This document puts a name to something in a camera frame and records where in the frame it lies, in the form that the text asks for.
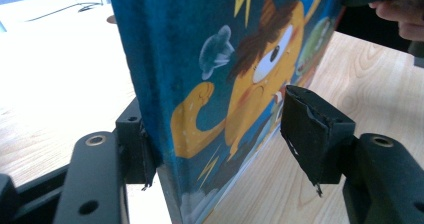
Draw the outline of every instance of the table surface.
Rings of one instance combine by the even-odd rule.
[[[67,164],[80,137],[111,131],[134,98],[110,15],[105,6],[0,33],[0,172],[16,185]],[[335,33],[310,89],[352,118],[357,136],[397,139],[424,166],[424,69],[411,55]],[[133,223],[146,207],[166,211],[156,184],[141,199],[129,189]],[[341,189],[325,185],[319,198],[275,135],[206,223],[348,223]]]

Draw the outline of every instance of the book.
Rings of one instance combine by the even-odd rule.
[[[201,223],[308,86],[341,0],[112,0],[173,223]]]

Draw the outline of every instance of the cartoon illustration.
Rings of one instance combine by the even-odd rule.
[[[311,77],[316,69],[315,64],[324,54],[332,30],[334,30],[334,23],[328,17],[323,18],[314,26],[300,53],[296,66],[293,79],[300,77],[299,80],[296,80],[297,85],[308,86],[308,82],[312,80]]]
[[[209,37],[200,51],[199,66],[202,69],[202,79],[209,79],[215,68],[227,65],[234,48],[230,43],[231,29],[223,26],[217,34]]]
[[[242,40],[236,51],[237,62],[229,74],[235,81],[227,117],[206,131],[196,125],[199,110],[214,92],[211,82],[200,83],[175,108],[171,130],[177,156],[193,157],[224,129],[225,142],[231,147],[228,160],[236,154],[243,135],[295,71],[303,17],[299,1],[277,9],[273,0],[265,0],[257,33]]]

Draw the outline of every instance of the hand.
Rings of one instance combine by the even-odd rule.
[[[402,38],[424,41],[424,0],[377,1],[369,6],[380,18],[398,22]]]

